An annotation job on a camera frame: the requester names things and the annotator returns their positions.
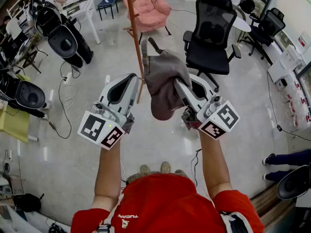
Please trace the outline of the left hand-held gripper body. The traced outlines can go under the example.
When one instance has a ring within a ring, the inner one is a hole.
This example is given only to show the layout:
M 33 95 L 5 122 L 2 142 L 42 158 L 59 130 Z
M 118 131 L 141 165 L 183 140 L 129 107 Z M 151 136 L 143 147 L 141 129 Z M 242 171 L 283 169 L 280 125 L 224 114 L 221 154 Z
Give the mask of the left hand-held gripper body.
M 130 133 L 135 118 L 130 112 L 138 91 L 135 73 L 122 75 L 102 90 L 99 99 L 86 110 L 78 134 L 110 150 L 124 134 Z

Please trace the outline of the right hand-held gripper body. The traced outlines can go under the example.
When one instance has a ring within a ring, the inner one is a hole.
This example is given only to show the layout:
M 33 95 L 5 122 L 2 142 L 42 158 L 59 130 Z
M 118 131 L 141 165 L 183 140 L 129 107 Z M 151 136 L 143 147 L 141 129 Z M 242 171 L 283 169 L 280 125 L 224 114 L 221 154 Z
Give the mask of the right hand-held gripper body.
M 204 79 L 190 74 L 191 86 L 181 79 L 174 80 L 174 87 L 186 109 L 181 116 L 186 127 L 197 129 L 219 140 L 238 124 L 241 117 L 230 103 Z

